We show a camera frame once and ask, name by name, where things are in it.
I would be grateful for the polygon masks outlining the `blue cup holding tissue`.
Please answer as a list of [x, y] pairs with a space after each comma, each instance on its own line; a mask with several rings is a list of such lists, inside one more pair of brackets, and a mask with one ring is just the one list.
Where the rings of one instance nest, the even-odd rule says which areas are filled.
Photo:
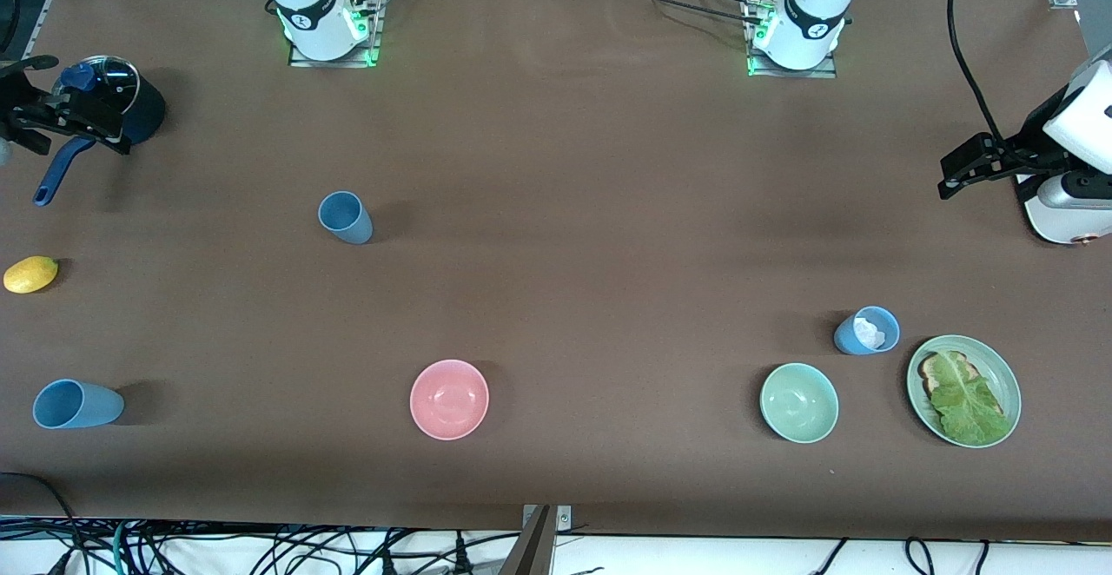
[[[867, 351], [864, 347], [858, 345], [853, 330], [851, 330], [851, 323], [855, 317], [865, 317], [870, 319], [870, 321], [875, 323], [875, 325], [878, 325], [878, 328], [886, 333], [886, 343], [884, 346], [878, 348], [877, 351]], [[833, 339], [838, 351], [850, 354], [851, 356], [870, 356], [870, 354], [890, 351], [900, 341], [900, 323], [893, 314], [882, 307], [868, 306], [858, 309], [857, 313], [851, 314], [846, 321], [841, 323], [837, 330], [834, 333]]]

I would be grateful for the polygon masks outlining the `blue plastic cup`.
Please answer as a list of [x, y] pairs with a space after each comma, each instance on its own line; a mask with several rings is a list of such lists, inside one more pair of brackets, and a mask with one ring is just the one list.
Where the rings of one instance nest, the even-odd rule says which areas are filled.
[[99, 427], [119, 420], [126, 408], [121, 394], [80, 380], [50, 381], [37, 395], [32, 417], [44, 429]]
[[334, 237], [349, 245], [366, 245], [374, 237], [374, 224], [361, 199], [350, 191], [334, 191], [319, 204], [318, 222]]

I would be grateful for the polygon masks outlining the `glass lid with blue knob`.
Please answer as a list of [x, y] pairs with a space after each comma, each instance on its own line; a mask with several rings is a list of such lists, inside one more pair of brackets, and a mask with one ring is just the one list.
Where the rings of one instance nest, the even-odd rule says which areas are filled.
[[135, 65], [116, 56], [91, 56], [69, 65], [54, 81], [52, 93], [83, 92], [125, 113], [135, 103], [142, 76]]

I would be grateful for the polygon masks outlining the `dark blue saucepan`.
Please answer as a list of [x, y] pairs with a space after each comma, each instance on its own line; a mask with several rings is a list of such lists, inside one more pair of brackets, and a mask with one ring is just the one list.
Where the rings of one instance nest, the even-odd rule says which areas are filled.
[[[162, 126], [166, 115], [162, 92], [147, 77], [143, 77], [139, 69], [136, 67], [135, 69], [142, 76], [142, 83], [139, 85], [139, 91], [136, 92], [135, 103], [122, 113], [122, 132], [131, 140], [132, 148], [135, 145], [149, 140]], [[49, 105], [56, 115], [52, 97], [48, 97], [44, 103]], [[33, 204], [39, 207], [51, 204], [76, 156], [95, 148], [95, 145], [92, 141], [70, 138], [69, 136], [69, 140], [53, 155], [50, 166], [44, 171], [43, 179], [33, 195]]]

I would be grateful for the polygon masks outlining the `yellow lemon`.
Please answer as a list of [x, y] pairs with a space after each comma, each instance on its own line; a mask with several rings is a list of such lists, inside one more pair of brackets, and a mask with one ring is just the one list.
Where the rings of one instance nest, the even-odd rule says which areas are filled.
[[8, 267], [3, 274], [4, 290], [13, 294], [31, 294], [43, 290], [58, 277], [60, 265], [56, 259], [33, 255]]

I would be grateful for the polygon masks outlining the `pale green plate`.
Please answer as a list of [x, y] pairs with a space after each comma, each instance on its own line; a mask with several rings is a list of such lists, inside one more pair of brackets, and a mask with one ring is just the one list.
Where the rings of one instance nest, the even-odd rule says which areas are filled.
[[[1009, 432], [1009, 435], [1003, 440], [989, 446], [974, 447], [961, 445], [943, 435], [940, 417], [930, 404], [929, 394], [923, 389], [919, 366], [921, 361], [929, 357], [929, 354], [945, 350], [956, 350], [967, 354], [970, 361], [973, 361], [977, 366], [977, 370], [982, 373], [982, 376], [987, 378], [990, 390], [996, 395], [1001, 408], [1003, 408], [1005, 416], [1012, 424], [1011, 432]], [[1016, 430], [1017, 420], [1020, 420], [1023, 407], [1016, 374], [1012, 371], [1007, 361], [996, 350], [990, 348], [984, 343], [969, 336], [959, 336], [959, 334], [946, 334], [945, 336], [929, 338], [929, 340], [920, 345], [917, 350], [910, 357], [907, 365], [906, 393], [910, 408], [914, 410], [915, 415], [930, 432], [933, 432], [942, 440], [949, 442], [952, 445], [972, 449], [984, 449], [1007, 440], [1007, 437]]]

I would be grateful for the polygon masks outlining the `toasted bread slice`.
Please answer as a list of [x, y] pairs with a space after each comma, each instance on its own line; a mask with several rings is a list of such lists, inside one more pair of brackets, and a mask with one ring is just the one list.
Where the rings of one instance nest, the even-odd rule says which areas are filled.
[[929, 357], [921, 361], [919, 373], [929, 398], [943, 387], [957, 387], [964, 390], [977, 378], [983, 377], [977, 366], [970, 361], [969, 355], [956, 350], [929, 354]]

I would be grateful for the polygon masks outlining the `green lettuce leaf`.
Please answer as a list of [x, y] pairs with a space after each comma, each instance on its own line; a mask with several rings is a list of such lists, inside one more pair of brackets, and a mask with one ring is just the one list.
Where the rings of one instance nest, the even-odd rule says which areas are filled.
[[929, 400], [940, 417], [943, 435], [961, 445], [993, 445], [1003, 440], [1012, 429], [984, 376], [964, 390], [943, 387]]

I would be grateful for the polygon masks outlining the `pale green bowl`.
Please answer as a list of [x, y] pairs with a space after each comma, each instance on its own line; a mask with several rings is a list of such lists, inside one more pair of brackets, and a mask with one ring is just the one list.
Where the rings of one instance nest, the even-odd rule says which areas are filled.
[[761, 416], [777, 436], [810, 445], [830, 437], [838, 422], [837, 390], [810, 364], [773, 368], [761, 386]]

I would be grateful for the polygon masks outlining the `brown table cloth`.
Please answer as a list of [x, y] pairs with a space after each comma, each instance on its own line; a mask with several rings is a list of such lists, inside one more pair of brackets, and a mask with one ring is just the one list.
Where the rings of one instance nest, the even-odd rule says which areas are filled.
[[[983, 128], [945, 0], [855, 0], [834, 79], [745, 73], [722, 18], [648, 0], [393, 0], [381, 63], [292, 69], [266, 0], [54, 0], [36, 51], [122, 56], [168, 115], [135, 153], [0, 167], [0, 514], [587, 532], [1112, 542], [1112, 242], [1049, 247], [1005, 181], [939, 199]], [[318, 222], [358, 196], [374, 237]], [[858, 309], [900, 341], [838, 351]], [[996, 350], [1007, 440], [910, 408], [929, 338]], [[409, 394], [460, 359], [480, 427]], [[767, 374], [837, 390], [830, 437], [765, 424]], [[122, 417], [44, 429], [50, 381]]]

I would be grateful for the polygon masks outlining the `pink bowl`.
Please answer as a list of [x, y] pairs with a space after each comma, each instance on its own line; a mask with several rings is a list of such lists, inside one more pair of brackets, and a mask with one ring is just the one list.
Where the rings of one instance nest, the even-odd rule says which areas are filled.
[[413, 381], [413, 422], [433, 440], [460, 440], [480, 427], [490, 393], [484, 374], [469, 361], [444, 359], [421, 369]]

